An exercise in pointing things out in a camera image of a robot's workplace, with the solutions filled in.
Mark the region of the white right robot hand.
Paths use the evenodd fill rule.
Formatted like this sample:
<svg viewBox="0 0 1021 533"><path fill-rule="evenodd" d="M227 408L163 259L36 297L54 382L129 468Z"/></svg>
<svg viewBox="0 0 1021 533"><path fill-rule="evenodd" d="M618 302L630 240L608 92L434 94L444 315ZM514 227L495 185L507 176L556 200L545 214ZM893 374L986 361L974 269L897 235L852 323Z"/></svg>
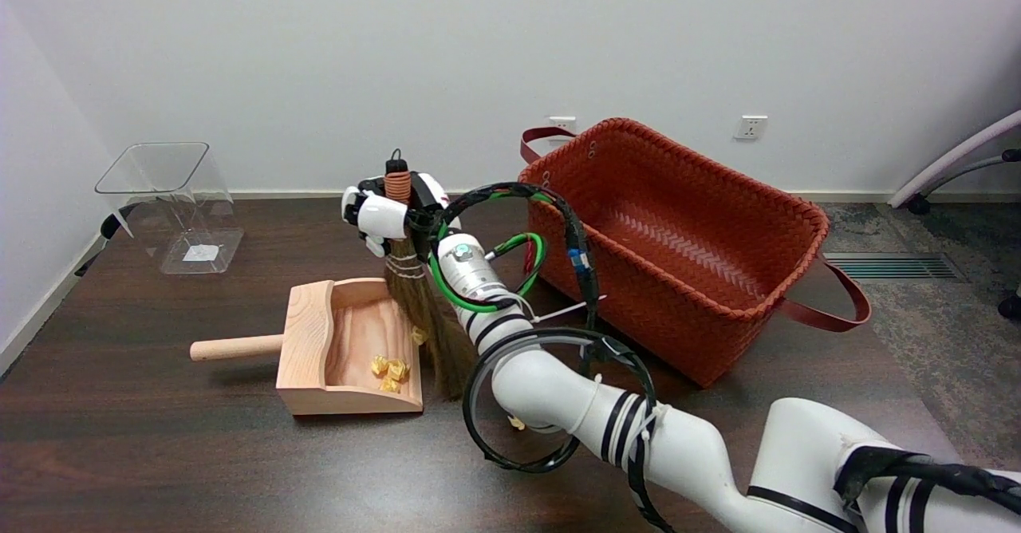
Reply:
<svg viewBox="0 0 1021 533"><path fill-rule="evenodd" d="M411 243L416 257L426 263L430 228L449 205L447 192L433 176L404 171L364 178L347 187L341 213L376 257L390 255L398 242L404 242Z"/></svg>

